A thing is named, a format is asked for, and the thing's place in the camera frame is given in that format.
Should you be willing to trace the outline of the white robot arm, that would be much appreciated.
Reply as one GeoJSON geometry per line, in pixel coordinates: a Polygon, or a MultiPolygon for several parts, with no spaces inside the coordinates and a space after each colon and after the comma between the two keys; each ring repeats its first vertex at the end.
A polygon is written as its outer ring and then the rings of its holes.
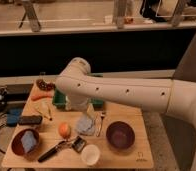
{"type": "MultiPolygon", "coordinates": [[[[74,109],[85,110],[88,98],[165,113],[196,129],[196,82],[177,79],[125,79],[90,75],[90,64],[73,58],[56,79],[57,89],[74,109]]],[[[191,167],[196,171],[196,150],[191,167]]]]}

